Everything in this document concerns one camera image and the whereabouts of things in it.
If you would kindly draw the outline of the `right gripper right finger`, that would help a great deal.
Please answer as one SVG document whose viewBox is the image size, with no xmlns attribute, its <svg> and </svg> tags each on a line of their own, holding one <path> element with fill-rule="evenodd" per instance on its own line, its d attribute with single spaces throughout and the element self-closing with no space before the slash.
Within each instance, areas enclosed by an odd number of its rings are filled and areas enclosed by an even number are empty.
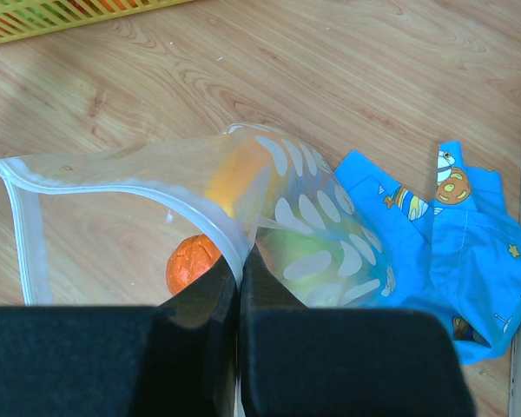
<svg viewBox="0 0 521 417">
<path fill-rule="evenodd" d="M 473 416 L 444 327 L 404 309 L 308 308 L 258 250 L 241 284 L 246 416 Z"/>
</svg>

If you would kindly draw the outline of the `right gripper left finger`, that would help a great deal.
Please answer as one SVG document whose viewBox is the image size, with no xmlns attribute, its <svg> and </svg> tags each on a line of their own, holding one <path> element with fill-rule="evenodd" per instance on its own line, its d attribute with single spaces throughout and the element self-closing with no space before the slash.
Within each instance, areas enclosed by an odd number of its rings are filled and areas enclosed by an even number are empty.
<svg viewBox="0 0 521 417">
<path fill-rule="evenodd" d="M 0 307 L 0 416 L 230 416 L 234 277 L 160 306 Z"/>
</svg>

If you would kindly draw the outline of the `green toy cabbage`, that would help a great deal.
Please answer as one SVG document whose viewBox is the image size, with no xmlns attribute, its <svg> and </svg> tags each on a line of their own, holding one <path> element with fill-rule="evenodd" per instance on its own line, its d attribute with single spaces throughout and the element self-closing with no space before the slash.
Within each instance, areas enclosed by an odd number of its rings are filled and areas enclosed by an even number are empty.
<svg viewBox="0 0 521 417">
<path fill-rule="evenodd" d="M 271 274 L 310 308 L 371 308 L 397 287 L 384 245 L 357 222 L 310 235 L 261 228 L 256 245 Z"/>
</svg>

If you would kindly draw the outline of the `rough orange toy tangerine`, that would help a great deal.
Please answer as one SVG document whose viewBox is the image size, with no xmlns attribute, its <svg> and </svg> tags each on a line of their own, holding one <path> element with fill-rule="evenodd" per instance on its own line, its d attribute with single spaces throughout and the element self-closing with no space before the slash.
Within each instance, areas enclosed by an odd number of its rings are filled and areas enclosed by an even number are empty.
<svg viewBox="0 0 521 417">
<path fill-rule="evenodd" d="M 171 295 L 179 294 L 211 269 L 221 251 L 204 234 L 183 240 L 168 258 L 166 283 Z"/>
</svg>

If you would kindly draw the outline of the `clear dotted zip top bag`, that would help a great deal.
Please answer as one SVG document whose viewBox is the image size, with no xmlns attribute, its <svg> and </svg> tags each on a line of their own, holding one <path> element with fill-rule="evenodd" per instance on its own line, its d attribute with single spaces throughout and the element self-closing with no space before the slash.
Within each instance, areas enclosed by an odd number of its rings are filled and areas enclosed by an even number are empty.
<svg viewBox="0 0 521 417">
<path fill-rule="evenodd" d="M 229 153 L 252 141 L 273 165 L 234 204 L 232 218 L 204 193 Z M 172 297 L 168 258 L 193 235 L 206 235 L 239 280 L 261 228 L 310 235 L 357 222 L 369 229 L 317 149 L 255 125 L 94 154 L 7 157 L 0 177 L 29 305 L 162 303 Z"/>
</svg>

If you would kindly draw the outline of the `yellow orange toy mango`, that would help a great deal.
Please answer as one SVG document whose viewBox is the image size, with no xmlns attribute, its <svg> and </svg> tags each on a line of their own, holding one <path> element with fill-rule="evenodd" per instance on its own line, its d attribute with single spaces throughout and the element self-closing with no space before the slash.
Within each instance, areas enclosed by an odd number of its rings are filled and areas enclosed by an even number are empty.
<svg viewBox="0 0 521 417">
<path fill-rule="evenodd" d="M 234 204 L 259 173 L 272 165 L 273 158 L 264 147 L 256 141 L 244 142 L 232 150 L 213 173 L 204 196 L 234 218 Z"/>
</svg>

